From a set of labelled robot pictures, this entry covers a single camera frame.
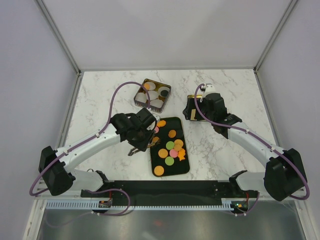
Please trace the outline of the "green round cookie upper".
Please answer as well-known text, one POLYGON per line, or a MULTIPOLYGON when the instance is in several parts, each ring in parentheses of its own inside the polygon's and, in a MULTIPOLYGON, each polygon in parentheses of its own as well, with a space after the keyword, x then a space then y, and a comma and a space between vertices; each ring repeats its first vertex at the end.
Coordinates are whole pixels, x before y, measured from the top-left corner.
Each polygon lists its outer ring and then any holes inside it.
POLYGON ((171 150, 174 148, 175 143, 173 141, 168 141, 165 146, 167 150, 171 150))

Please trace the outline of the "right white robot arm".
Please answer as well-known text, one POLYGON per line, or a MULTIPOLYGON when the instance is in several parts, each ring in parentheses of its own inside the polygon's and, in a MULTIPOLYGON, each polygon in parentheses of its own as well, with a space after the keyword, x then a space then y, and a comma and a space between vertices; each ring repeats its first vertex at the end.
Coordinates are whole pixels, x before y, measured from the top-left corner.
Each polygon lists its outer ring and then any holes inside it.
POLYGON ((217 134, 241 146, 264 167, 263 172, 241 170, 230 176, 228 191, 233 197, 241 197, 247 191, 265 192, 279 202, 287 197, 309 197, 300 153, 274 145, 249 129, 239 117, 227 112, 219 93, 188 95, 182 113, 187 121, 209 123, 217 134))

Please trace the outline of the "pink round cookie lower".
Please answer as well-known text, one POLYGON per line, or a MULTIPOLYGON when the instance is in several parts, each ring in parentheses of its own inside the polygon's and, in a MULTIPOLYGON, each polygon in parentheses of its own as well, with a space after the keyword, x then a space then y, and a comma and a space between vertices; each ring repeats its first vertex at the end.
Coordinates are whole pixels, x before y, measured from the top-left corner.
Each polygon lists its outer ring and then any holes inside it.
POLYGON ((169 151, 169 155, 172 157, 172 158, 177 158, 178 157, 178 152, 175 150, 175 149, 171 149, 169 151))

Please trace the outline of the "orange cookie in tin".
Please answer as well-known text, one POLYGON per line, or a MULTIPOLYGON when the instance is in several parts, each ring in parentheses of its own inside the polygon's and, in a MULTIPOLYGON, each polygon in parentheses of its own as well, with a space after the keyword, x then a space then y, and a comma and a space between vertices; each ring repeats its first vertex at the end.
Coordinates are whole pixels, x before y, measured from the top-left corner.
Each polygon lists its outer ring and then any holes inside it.
POLYGON ((144 88, 147 89, 147 90, 150 89, 150 85, 149 85, 148 83, 145 83, 143 86, 144 86, 144 88))

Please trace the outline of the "tan leaf cookie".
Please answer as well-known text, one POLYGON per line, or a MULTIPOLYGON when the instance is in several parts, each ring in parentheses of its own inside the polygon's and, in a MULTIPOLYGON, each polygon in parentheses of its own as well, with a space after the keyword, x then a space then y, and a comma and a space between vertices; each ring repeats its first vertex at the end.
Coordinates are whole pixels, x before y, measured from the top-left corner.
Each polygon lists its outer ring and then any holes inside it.
POLYGON ((175 151, 179 152, 182 148, 183 148, 182 145, 177 144, 177 145, 174 146, 173 149, 174 149, 175 151))

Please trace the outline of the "dotted tan cookie middle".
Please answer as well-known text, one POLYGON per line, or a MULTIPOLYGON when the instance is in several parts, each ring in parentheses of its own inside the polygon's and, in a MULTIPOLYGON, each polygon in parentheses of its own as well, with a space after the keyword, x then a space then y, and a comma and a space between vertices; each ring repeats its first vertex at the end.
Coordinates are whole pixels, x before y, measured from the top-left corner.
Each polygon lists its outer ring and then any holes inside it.
POLYGON ((166 149, 164 149, 164 148, 162 148, 162 149, 160 149, 160 150, 158 151, 158 156, 159 156, 160 158, 162 158, 162 159, 167 158, 168 155, 169 155, 168 151, 167 151, 166 149))

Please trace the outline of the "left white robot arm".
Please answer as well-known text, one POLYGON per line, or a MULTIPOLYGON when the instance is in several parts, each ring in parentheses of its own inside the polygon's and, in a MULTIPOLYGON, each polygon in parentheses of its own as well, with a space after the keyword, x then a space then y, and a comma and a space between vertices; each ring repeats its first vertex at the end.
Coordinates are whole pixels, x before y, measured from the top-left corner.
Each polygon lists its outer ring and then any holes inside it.
POLYGON ((77 166, 100 151, 128 142, 135 150, 145 152, 151 142, 160 117, 143 108, 137 113, 117 113, 108 126, 93 136, 84 138, 56 150, 51 146, 41 151, 39 173, 52 196, 69 190, 88 190, 105 197, 110 190, 106 176, 101 171, 77 170, 77 166))

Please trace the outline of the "dotted tan cookie upper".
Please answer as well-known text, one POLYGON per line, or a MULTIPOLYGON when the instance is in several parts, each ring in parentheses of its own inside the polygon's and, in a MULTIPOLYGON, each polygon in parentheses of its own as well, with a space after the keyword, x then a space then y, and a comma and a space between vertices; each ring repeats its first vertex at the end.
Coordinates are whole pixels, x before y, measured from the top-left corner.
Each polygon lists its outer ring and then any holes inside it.
POLYGON ((181 140, 181 139, 176 139, 175 141, 174 141, 174 145, 184 145, 184 142, 181 140))

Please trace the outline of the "gold tin lid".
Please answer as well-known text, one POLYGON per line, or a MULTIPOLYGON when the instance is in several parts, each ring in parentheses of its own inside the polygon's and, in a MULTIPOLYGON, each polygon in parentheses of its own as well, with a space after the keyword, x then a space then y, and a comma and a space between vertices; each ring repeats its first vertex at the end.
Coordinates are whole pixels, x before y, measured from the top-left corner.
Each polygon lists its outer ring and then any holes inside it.
POLYGON ((187 96, 187 105, 186 105, 186 120, 189 121, 205 121, 205 119, 199 114, 196 104, 195 104, 195 96, 188 95, 187 96))

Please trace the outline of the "dotted orange cookie bottom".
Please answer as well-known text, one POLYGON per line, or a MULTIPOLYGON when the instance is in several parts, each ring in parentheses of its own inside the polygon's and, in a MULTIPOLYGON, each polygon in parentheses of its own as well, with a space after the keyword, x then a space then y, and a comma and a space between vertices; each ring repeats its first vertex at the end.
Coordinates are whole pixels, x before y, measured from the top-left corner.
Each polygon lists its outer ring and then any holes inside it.
POLYGON ((153 173, 157 176, 160 177, 164 174, 165 169, 163 166, 157 165, 154 169, 153 169, 153 173))

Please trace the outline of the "orange round cookie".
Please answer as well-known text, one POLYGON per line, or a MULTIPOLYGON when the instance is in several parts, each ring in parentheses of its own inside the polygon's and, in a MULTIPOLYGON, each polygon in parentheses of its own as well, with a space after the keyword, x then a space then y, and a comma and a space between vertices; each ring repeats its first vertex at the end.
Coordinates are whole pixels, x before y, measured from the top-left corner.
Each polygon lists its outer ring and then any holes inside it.
POLYGON ((170 138, 174 138, 176 135, 177 135, 177 132, 175 130, 170 130, 169 133, 168 133, 168 136, 170 138))

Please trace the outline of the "orange fish cookie lower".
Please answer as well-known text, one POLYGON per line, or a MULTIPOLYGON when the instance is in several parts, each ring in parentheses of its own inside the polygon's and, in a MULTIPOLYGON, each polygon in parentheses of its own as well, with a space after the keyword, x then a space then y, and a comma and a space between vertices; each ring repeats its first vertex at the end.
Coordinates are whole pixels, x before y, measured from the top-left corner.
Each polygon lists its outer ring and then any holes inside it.
POLYGON ((183 161, 186 159, 186 150, 185 149, 181 149, 178 151, 177 157, 179 158, 180 161, 183 161))

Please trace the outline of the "orange fish cookie upper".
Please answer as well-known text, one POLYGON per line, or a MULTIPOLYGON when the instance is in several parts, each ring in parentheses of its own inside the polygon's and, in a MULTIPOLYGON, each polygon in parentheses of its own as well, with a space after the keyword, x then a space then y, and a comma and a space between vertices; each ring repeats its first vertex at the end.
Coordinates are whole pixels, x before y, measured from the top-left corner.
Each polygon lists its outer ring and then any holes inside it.
POLYGON ((157 127, 158 128, 161 128, 161 127, 164 127, 166 125, 166 121, 165 120, 160 120, 158 123, 157 123, 157 127))

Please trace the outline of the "black rectangular tray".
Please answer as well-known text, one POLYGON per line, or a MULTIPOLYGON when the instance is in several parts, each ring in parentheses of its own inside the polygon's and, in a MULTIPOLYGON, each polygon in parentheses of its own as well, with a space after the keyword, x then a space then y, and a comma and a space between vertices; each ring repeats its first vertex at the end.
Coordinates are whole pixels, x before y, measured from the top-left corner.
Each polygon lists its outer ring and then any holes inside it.
POLYGON ((160 119, 151 140, 150 162, 155 177, 183 175, 190 171, 182 121, 178 117, 160 119))

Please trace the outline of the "square cookie tin box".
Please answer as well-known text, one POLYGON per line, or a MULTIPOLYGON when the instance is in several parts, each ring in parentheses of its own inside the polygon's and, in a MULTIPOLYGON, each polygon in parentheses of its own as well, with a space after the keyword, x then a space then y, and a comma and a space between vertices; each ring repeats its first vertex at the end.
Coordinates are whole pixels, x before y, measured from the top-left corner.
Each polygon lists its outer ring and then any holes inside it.
POLYGON ((151 111, 162 113, 172 92, 172 87, 148 78, 142 82, 142 86, 133 98, 135 105, 142 108, 150 106, 151 111))

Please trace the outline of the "green round cookie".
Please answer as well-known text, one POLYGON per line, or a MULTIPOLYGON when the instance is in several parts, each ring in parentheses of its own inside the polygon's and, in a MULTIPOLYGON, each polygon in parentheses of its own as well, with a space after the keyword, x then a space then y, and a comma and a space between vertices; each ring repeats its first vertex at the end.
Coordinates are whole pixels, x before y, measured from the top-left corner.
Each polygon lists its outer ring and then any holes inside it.
POLYGON ((175 160, 173 157, 168 156, 165 158, 164 162, 167 166, 172 166, 174 164, 175 160))
POLYGON ((173 141, 168 141, 165 146, 167 150, 171 150, 174 148, 175 143, 173 141))

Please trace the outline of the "green round cookie lower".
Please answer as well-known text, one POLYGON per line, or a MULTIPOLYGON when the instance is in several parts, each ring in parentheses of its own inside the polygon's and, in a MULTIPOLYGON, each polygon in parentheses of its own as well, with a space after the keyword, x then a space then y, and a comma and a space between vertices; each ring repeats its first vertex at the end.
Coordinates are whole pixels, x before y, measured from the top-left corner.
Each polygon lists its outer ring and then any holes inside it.
POLYGON ((174 164, 175 160, 173 157, 168 156, 165 158, 164 162, 167 166, 172 166, 174 164))

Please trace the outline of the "white paper cup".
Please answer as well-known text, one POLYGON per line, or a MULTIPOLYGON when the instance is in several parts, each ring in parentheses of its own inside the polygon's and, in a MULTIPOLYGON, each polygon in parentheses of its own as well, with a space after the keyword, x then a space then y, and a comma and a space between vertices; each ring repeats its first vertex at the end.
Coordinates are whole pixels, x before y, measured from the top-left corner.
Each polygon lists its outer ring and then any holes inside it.
POLYGON ((147 91, 145 95, 146 95, 146 98, 149 99, 150 101, 155 100, 159 97, 158 92, 154 90, 147 91))
POLYGON ((154 82, 147 81, 147 82, 145 82, 145 83, 148 83, 148 84, 150 85, 150 89, 149 89, 148 91, 153 91, 153 90, 156 89, 156 85, 155 85, 154 82))
POLYGON ((154 99, 150 102, 150 106, 153 108, 161 108, 164 102, 160 99, 154 99))
POLYGON ((160 93, 162 90, 167 90, 168 91, 168 94, 169 94, 169 91, 170 91, 170 88, 169 87, 166 87, 166 86, 162 86, 158 89, 158 95, 160 96, 160 93))

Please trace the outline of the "orange fish cookie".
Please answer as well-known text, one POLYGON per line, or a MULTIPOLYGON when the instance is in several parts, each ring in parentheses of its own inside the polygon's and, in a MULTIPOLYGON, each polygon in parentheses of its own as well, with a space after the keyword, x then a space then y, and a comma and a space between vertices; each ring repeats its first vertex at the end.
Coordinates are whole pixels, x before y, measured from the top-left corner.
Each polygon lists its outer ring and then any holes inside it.
POLYGON ((186 150, 185 149, 181 149, 178 151, 177 157, 179 158, 180 161, 183 161, 186 159, 186 150))
POLYGON ((161 127, 164 127, 166 125, 166 121, 165 120, 160 120, 158 123, 157 123, 157 127, 158 128, 161 128, 161 127))

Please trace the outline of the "dotted tan cookie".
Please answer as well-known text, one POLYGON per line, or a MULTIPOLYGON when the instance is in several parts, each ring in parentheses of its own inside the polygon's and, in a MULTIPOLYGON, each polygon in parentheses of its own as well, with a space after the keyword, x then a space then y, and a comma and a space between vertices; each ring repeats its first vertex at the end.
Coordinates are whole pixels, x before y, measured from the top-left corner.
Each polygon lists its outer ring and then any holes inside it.
POLYGON ((164 148, 162 148, 162 149, 160 149, 160 150, 158 151, 158 156, 159 156, 160 158, 162 158, 162 159, 167 158, 168 155, 169 155, 168 151, 167 151, 166 149, 164 149, 164 148))
POLYGON ((181 140, 181 139, 176 139, 175 141, 174 141, 174 145, 184 145, 184 142, 181 140))

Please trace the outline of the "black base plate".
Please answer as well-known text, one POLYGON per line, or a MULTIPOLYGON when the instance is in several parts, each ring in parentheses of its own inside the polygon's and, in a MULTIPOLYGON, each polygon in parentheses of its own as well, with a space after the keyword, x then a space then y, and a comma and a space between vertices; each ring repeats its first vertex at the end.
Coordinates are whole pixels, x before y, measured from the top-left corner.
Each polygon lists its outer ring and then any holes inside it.
POLYGON ((116 180, 105 183, 99 190, 111 193, 92 194, 81 191, 82 198, 107 198, 111 196, 116 204, 128 205, 125 194, 130 197, 130 205, 217 205, 222 199, 255 199, 257 191, 241 190, 228 181, 217 180, 116 180))

